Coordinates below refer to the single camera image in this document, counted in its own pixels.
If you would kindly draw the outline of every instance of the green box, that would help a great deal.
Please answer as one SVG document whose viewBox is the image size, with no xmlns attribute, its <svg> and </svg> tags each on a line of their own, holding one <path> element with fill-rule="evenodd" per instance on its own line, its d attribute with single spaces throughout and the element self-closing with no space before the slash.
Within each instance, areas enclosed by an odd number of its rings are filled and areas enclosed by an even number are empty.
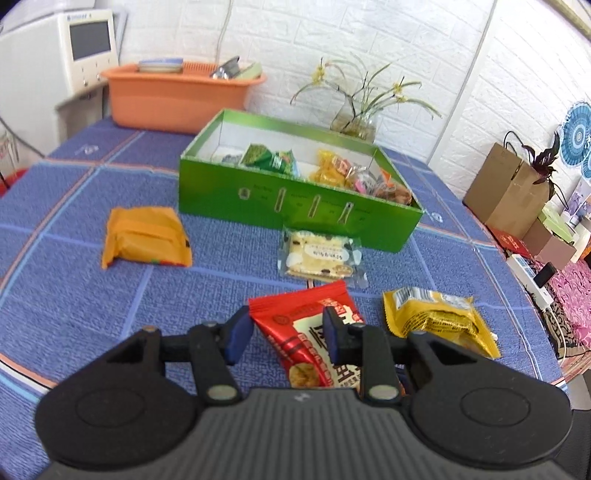
<svg viewBox="0 0 591 480">
<path fill-rule="evenodd" d="M 384 152 L 345 135 L 251 113 L 224 110 L 191 142 L 180 161 L 179 209 L 248 225 L 283 226 L 359 238 L 364 247 L 398 252 L 423 209 L 321 186 L 281 174 L 220 162 L 252 143 L 292 150 L 304 176 L 317 165 L 317 151 L 332 150 L 370 171 L 387 171 L 406 182 Z"/>
</svg>

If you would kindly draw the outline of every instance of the red snack package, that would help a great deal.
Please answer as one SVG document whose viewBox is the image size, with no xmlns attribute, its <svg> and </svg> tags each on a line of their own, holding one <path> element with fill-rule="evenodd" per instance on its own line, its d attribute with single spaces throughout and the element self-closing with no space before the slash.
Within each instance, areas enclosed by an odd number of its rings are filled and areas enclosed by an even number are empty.
<svg viewBox="0 0 591 480">
<path fill-rule="evenodd" d="M 531 259 L 530 251 L 527 250 L 526 245 L 519 240 L 516 236 L 510 235 L 503 230 L 498 230 L 493 227 L 488 227 L 499 245 L 510 252 L 520 254 L 522 257 Z"/>
<path fill-rule="evenodd" d="M 322 328 L 322 310 L 328 306 L 345 324 L 363 322 L 343 280 L 250 299 L 248 305 L 252 319 L 279 353 L 292 387 L 358 387 L 361 369 L 330 363 Z"/>
</svg>

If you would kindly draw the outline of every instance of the blue tablecloth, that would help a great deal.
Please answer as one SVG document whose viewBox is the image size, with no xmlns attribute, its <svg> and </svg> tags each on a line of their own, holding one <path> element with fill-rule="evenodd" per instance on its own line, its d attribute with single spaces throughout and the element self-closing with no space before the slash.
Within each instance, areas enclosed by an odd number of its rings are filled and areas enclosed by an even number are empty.
<svg viewBox="0 0 591 480">
<path fill-rule="evenodd" d="M 250 297 L 305 288 L 277 273 L 278 231 L 188 215 L 191 268 L 118 261 L 100 269 L 113 207 L 177 206 L 178 159 L 190 141 L 106 119 L 0 200 L 0 466 L 14 479 L 47 464 L 33 413 L 55 382 L 142 325 L 181 333 L 225 321 Z M 370 287 L 351 293 L 366 321 L 383 325 L 382 292 L 402 286 L 473 296 L 499 337 L 501 362 L 562 386 L 536 311 L 487 231 L 425 164 L 387 153 L 426 213 L 400 253 L 363 250 Z M 287 385 L 258 332 L 232 371 L 245 390 Z M 188 367 L 167 375 L 194 391 Z"/>
</svg>

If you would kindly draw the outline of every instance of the wall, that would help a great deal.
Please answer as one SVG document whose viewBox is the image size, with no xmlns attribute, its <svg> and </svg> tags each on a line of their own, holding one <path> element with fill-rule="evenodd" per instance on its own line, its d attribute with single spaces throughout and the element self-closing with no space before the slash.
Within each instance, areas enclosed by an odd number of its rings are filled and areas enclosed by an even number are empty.
<svg viewBox="0 0 591 480">
<path fill-rule="evenodd" d="M 495 36 L 474 90 L 443 155 L 430 163 L 460 198 L 507 130 L 543 150 L 568 108 L 591 95 L 591 45 L 545 2 L 500 0 L 493 22 Z M 580 170 L 560 160 L 555 166 L 553 179 L 568 199 Z M 558 205 L 556 197 L 553 202 Z"/>
<path fill-rule="evenodd" d="M 212 61 L 228 0 L 97 0 L 129 11 L 122 61 L 183 56 Z M 251 109 L 328 126 L 343 100 L 329 92 L 291 95 L 310 81 L 320 58 L 360 55 L 371 66 L 392 62 L 387 84 L 423 81 L 417 96 L 444 115 L 401 105 L 380 120 L 378 141 L 429 158 L 472 62 L 492 0 L 235 0 L 222 58 L 263 64 L 269 80 Z"/>
</svg>

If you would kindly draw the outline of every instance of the blue decorative plate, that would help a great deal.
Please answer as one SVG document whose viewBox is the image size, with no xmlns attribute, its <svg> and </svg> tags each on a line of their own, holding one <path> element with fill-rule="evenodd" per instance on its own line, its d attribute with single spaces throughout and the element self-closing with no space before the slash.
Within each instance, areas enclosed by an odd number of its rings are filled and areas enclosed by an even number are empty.
<svg viewBox="0 0 591 480">
<path fill-rule="evenodd" d="M 582 164 L 583 176 L 591 179 L 591 105 L 575 103 L 566 114 L 562 134 L 560 155 L 564 162 L 572 167 Z"/>
</svg>

